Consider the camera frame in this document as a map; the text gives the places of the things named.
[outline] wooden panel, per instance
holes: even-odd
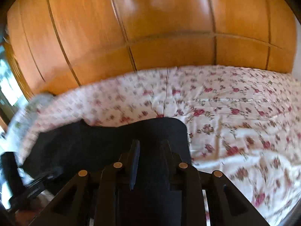
[[[265,0],[212,0],[216,31],[268,42]]]
[[[296,50],[296,22],[294,13],[284,0],[268,0],[271,11],[271,44]]]
[[[31,52],[43,78],[48,81],[68,65],[53,29],[47,1],[20,0],[20,10]]]
[[[137,70],[213,64],[213,38],[181,36],[157,38],[131,46]]]
[[[115,0],[129,40],[173,31],[211,31],[208,0]]]
[[[93,49],[123,44],[111,0],[49,0],[71,64]]]
[[[23,30],[21,14],[19,10],[19,0],[11,6],[7,14],[7,23],[12,44],[19,67],[31,89],[37,88],[43,81],[31,56],[30,49],[26,41]]]
[[[41,87],[33,90],[35,94],[41,92],[50,92],[58,95],[68,90],[72,90],[78,87],[78,84],[73,77],[70,69],[58,73],[54,78],[43,84]]]
[[[127,50],[123,47],[105,54],[93,54],[75,65],[73,70],[84,85],[133,71],[133,68]]]
[[[252,40],[218,36],[216,63],[265,69],[268,46]]]
[[[291,73],[295,54],[293,52],[271,47],[267,70],[280,73]]]

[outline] flower pattern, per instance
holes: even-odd
[[[221,170],[270,225],[301,198],[301,83],[231,66],[143,70],[69,91],[40,109],[19,150],[40,132],[84,119],[117,127],[160,117],[186,124],[193,165]]]

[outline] vertical groove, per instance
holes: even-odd
[[[30,52],[30,54],[31,54],[31,57],[33,58],[33,62],[35,63],[35,65],[36,65],[36,67],[37,67],[37,69],[38,69],[38,72],[39,72],[41,78],[42,78],[43,81],[45,82],[45,79],[44,79],[44,77],[42,76],[42,74],[41,74],[41,72],[40,72],[40,70],[39,70],[39,68],[38,68],[38,66],[37,66],[36,60],[35,60],[35,58],[34,58],[34,56],[33,56],[32,51],[31,51],[31,48],[30,48],[30,45],[29,45],[29,41],[28,41],[28,38],[27,38],[27,35],[26,35],[26,32],[25,32],[24,23],[23,23],[23,20],[22,20],[22,13],[21,13],[21,7],[20,7],[20,0],[17,0],[17,2],[18,2],[18,9],[19,9],[19,14],[20,14],[20,20],[21,20],[21,24],[22,24],[22,28],[23,28],[23,32],[24,32],[24,35],[25,35],[25,39],[26,39],[26,43],[27,43],[29,52]]]
[[[211,19],[212,19],[212,30],[213,33],[216,33],[216,23],[215,23],[215,16],[214,16],[214,12],[213,12],[213,5],[212,5],[212,0],[207,0],[208,1],[208,5],[209,5],[209,10],[210,10],[210,15],[211,15]],[[216,65],[216,53],[217,53],[217,43],[216,43],[216,35],[214,35],[213,37],[213,53],[214,53],[214,58],[213,58],[213,65]]]
[[[268,43],[271,43],[271,12],[270,12],[270,4],[268,2],[268,0],[265,0],[265,6],[266,6],[266,14],[267,14],[267,18],[268,18]],[[270,60],[270,46],[268,47],[268,56],[266,59],[266,65],[265,65],[265,70],[268,69],[268,62]]]
[[[67,64],[68,64],[68,66],[69,66],[69,69],[70,69],[70,71],[71,71],[73,77],[75,78],[77,84],[78,84],[79,86],[81,86],[81,84],[80,84],[80,82],[79,82],[79,80],[78,80],[78,78],[77,78],[77,76],[76,76],[76,74],[75,74],[75,72],[74,72],[74,70],[73,70],[73,68],[72,68],[72,65],[70,64],[70,61],[69,61],[69,59],[68,59],[68,57],[67,57],[67,54],[66,54],[66,52],[65,52],[65,50],[64,50],[64,47],[63,47],[63,45],[62,45],[60,36],[59,36],[59,34],[58,34],[58,30],[57,30],[56,25],[55,25],[55,21],[54,21],[54,18],[53,18],[53,14],[52,14],[52,11],[51,11],[50,2],[49,2],[49,0],[46,0],[46,1],[47,1],[47,5],[48,5],[48,10],[49,10],[49,15],[50,15],[51,23],[52,23],[52,26],[53,26],[53,30],[55,31],[55,35],[56,35],[56,37],[57,37],[57,40],[58,40],[58,43],[59,43],[59,45],[60,45],[61,51],[62,51],[62,53],[63,53],[63,55],[64,55],[64,58],[65,58],[65,60],[66,60],[66,62],[67,62]]]
[[[128,51],[128,56],[130,58],[133,70],[137,71],[137,68],[136,68],[136,65],[135,65],[135,60],[134,60],[133,54],[131,52],[131,48],[130,48],[130,46],[128,44],[128,36],[126,34],[126,30],[125,30],[124,24],[122,22],[122,19],[118,16],[118,12],[117,12],[117,8],[116,8],[116,4],[115,4],[114,0],[111,0],[111,5],[112,5],[112,8],[113,8],[116,20],[117,20],[117,22],[119,24],[119,27],[121,28],[121,33],[122,33],[122,36],[123,36],[123,40],[125,42],[126,49]]]

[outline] wooden wall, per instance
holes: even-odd
[[[16,0],[11,43],[34,93],[154,67],[222,64],[291,72],[284,0]]]

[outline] rivet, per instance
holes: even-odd
[[[223,173],[221,171],[214,171],[214,176],[221,177]]]
[[[182,169],[186,169],[186,168],[188,167],[188,164],[185,163],[185,162],[181,162],[181,163],[179,164],[179,167],[182,168]]]
[[[88,172],[86,170],[81,170],[78,172],[79,176],[86,176],[88,174]]]
[[[115,162],[113,167],[115,168],[121,168],[122,167],[122,163],[121,162]]]

